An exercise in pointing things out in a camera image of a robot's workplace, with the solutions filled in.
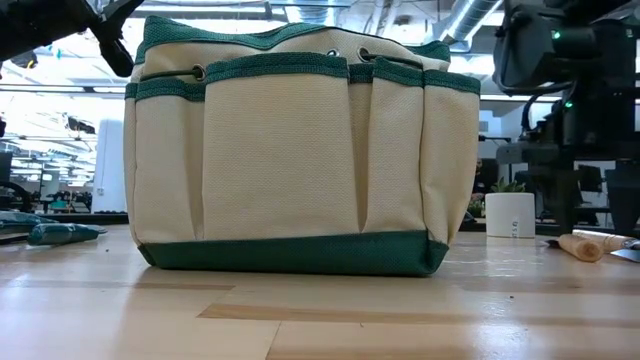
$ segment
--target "wooden tabletop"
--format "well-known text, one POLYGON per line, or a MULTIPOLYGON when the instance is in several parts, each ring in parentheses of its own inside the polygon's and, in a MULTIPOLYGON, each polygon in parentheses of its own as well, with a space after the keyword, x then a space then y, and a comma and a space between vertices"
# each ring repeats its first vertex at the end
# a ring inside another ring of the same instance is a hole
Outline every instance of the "wooden tabletop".
POLYGON ((461 233, 431 278, 163 271, 126 226, 0 247, 0 359, 640 359, 640 268, 461 233))

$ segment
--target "green bag bottom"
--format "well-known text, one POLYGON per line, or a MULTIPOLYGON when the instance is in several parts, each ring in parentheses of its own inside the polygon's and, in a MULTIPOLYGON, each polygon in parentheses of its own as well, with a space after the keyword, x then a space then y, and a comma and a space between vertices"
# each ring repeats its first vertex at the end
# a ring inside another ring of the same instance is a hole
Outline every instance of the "green bag bottom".
POLYGON ((427 231, 264 240, 188 241, 138 247, 152 266, 298 274, 427 276, 449 247, 427 231))

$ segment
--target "wooden tool handle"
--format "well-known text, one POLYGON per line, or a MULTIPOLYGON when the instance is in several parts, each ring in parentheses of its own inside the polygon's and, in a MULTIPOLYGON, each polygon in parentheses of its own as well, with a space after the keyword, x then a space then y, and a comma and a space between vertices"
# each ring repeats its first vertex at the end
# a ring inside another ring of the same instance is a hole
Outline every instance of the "wooden tool handle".
POLYGON ((634 240, 633 238, 620 235, 611 235, 607 233, 601 233, 597 231, 587 230, 573 230, 573 235, 583 237, 585 239, 593 240, 602 245, 604 252, 610 253, 612 251, 624 249, 624 242, 628 240, 634 240))
POLYGON ((580 236, 565 234, 558 239, 560 247, 580 261, 596 262, 602 258, 604 250, 596 241, 580 236))

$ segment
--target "canvas tote bag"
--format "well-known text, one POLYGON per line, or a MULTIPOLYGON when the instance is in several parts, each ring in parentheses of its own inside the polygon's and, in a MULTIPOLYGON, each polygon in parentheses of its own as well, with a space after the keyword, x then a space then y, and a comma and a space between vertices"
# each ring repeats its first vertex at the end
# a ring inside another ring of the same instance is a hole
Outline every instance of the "canvas tote bag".
POLYGON ((433 273, 477 151, 479 82, 448 65, 439 42, 149 17, 125 115, 141 253, 166 269, 433 273))

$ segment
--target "white cylindrical container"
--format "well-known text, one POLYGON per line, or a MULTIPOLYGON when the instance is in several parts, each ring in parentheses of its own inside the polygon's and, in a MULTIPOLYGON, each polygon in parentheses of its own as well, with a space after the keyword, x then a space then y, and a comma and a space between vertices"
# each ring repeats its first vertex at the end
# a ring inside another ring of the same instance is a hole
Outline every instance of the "white cylindrical container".
POLYGON ((487 194, 487 236, 533 239, 536 235, 535 212, 535 198, 531 193, 487 194))

